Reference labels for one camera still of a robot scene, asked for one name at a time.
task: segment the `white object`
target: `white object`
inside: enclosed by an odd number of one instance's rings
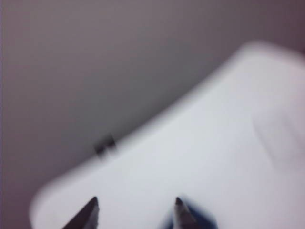
[[[33,228],[61,228],[97,196],[98,228],[155,229],[180,194],[212,212],[222,229],[305,228],[304,100],[302,56],[246,44],[208,81],[118,142],[117,156],[95,158],[43,187],[30,210]],[[277,167],[254,128],[257,120],[272,123],[264,117],[278,110],[298,133],[291,153],[297,165],[281,151],[287,165]],[[281,122],[270,125],[264,139],[273,149],[294,146],[290,130],[273,135]]]

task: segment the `gray wall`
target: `gray wall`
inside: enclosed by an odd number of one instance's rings
[[[203,80],[242,43],[305,47],[303,0],[2,0],[1,226],[35,192]]]

